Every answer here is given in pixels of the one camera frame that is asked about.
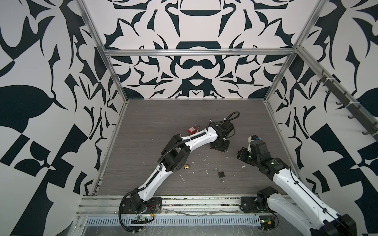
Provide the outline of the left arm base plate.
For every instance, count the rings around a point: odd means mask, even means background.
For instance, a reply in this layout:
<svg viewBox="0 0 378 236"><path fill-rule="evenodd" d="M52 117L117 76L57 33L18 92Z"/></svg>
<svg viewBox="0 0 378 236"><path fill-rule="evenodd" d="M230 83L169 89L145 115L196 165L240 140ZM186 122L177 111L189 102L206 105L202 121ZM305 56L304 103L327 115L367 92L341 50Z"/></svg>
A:
<svg viewBox="0 0 378 236"><path fill-rule="evenodd" d="M153 197L150 200L143 201L138 196L125 198L120 204L121 214L146 213L150 209L160 209L162 205L162 198Z"/></svg>

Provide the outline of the left circuit board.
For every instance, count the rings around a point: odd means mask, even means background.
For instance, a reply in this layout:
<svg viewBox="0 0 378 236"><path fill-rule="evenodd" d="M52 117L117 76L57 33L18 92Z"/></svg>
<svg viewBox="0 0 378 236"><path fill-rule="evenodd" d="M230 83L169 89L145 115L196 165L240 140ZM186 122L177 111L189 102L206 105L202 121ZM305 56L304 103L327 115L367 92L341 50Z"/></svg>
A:
<svg viewBox="0 0 378 236"><path fill-rule="evenodd" d="M136 217L136 219L132 219L130 221L130 224L149 224L153 222L155 219L154 215L152 214L150 218L146 216L139 215Z"/></svg>

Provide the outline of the circuit board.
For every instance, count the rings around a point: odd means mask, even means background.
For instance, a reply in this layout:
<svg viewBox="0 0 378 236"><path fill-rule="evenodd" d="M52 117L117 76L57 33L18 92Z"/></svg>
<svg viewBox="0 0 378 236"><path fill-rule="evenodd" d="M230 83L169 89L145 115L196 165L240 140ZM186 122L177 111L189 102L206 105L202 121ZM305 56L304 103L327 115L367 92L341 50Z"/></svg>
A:
<svg viewBox="0 0 378 236"><path fill-rule="evenodd" d="M259 229L262 231L269 232L276 228L276 221L270 217L261 217Z"/></svg>
<svg viewBox="0 0 378 236"><path fill-rule="evenodd" d="M153 222L155 219L154 215L152 214L150 218L146 216L139 215L136 217L136 219L132 219L130 221L130 224L149 224Z"/></svg>

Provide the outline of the black padlock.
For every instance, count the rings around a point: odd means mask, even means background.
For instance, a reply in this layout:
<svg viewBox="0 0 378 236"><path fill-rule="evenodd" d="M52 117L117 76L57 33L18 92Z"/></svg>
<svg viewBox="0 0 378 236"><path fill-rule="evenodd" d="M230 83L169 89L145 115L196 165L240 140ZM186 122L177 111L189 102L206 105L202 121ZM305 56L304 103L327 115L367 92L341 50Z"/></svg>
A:
<svg viewBox="0 0 378 236"><path fill-rule="evenodd" d="M214 173L218 175L220 183L224 183L225 174L223 171L220 171L218 168L214 168Z"/></svg>

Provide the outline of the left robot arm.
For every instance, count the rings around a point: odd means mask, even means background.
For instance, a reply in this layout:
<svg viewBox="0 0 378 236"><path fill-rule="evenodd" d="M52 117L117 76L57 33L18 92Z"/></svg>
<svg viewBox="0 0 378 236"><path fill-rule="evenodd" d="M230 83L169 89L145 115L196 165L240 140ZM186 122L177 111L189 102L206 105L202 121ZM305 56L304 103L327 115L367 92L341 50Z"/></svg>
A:
<svg viewBox="0 0 378 236"><path fill-rule="evenodd" d="M130 193L132 207L137 212L143 211L154 196L156 190L173 173L181 170L192 151L209 144L210 149L226 152L235 130L232 121L240 116L240 112L231 113L222 121L210 120L200 132L190 136L175 135L161 152L157 166L147 180Z"/></svg>

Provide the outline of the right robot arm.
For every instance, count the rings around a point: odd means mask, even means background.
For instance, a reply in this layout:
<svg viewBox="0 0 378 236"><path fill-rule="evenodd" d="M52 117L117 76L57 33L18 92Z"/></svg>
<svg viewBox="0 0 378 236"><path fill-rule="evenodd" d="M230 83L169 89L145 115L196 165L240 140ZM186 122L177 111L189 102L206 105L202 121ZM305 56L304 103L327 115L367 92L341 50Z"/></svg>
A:
<svg viewBox="0 0 378 236"><path fill-rule="evenodd" d="M248 146L238 151L237 159L257 167L279 186L294 203L290 203L274 188L260 190L254 200L241 198L243 212L253 210L277 213L304 236L355 236L355 221L340 215L318 198L279 158L273 158L267 145L256 135L248 138Z"/></svg>

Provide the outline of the red padlock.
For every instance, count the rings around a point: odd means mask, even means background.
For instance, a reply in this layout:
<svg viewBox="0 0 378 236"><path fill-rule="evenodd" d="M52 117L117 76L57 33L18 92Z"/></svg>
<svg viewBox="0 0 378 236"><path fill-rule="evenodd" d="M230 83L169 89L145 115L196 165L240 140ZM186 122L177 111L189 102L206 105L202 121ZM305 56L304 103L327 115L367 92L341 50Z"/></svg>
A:
<svg viewBox="0 0 378 236"><path fill-rule="evenodd" d="M198 132L199 128L200 128L200 125L198 125L198 124L193 125L193 126L191 126L191 127L188 129L188 133L189 133L190 135L193 135L193 134L195 134L195 133Z"/></svg>

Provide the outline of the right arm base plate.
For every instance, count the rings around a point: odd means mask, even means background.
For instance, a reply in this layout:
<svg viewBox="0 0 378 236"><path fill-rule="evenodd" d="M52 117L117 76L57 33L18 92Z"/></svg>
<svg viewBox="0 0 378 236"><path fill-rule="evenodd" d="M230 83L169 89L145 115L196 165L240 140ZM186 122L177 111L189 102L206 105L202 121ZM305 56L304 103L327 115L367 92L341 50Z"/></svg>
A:
<svg viewBox="0 0 378 236"><path fill-rule="evenodd" d="M256 197L241 197L240 209L244 213L255 213L255 212L273 212L268 206L268 201L266 197L256 196Z"/></svg>

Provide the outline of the aluminium front rail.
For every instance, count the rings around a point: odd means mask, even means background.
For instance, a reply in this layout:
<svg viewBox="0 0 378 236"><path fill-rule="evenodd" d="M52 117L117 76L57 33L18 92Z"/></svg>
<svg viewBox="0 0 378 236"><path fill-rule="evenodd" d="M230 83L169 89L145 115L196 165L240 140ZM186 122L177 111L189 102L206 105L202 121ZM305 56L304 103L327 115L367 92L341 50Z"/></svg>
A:
<svg viewBox="0 0 378 236"><path fill-rule="evenodd" d="M205 195L205 196L161 196L162 214L214 214L240 213L241 195ZM86 196L83 197L76 215L111 215L118 214L121 196Z"/></svg>

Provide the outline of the wall hook rack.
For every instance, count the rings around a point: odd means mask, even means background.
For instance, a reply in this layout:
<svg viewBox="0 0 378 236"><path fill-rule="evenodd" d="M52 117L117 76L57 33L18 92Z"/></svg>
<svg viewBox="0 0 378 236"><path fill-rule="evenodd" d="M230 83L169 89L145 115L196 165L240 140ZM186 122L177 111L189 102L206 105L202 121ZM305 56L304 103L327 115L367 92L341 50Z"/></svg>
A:
<svg viewBox="0 0 378 236"><path fill-rule="evenodd" d="M317 83L323 84L327 88L327 95L332 94L337 99L337 106L348 110L350 113L348 115L349 119L357 120L365 128L365 131L362 131L363 135L369 135L376 142L378 141L378 120L336 78L328 75L323 69L321 71L321 78Z"/></svg>

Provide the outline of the right circuit board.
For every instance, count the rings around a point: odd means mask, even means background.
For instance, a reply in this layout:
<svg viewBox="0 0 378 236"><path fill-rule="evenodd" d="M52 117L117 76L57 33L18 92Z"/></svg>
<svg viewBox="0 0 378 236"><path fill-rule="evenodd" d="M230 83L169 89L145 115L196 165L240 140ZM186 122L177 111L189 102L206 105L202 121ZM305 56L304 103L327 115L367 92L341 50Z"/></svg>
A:
<svg viewBox="0 0 378 236"><path fill-rule="evenodd" d="M276 228L276 221L270 217L261 217L259 229L262 231L269 232Z"/></svg>

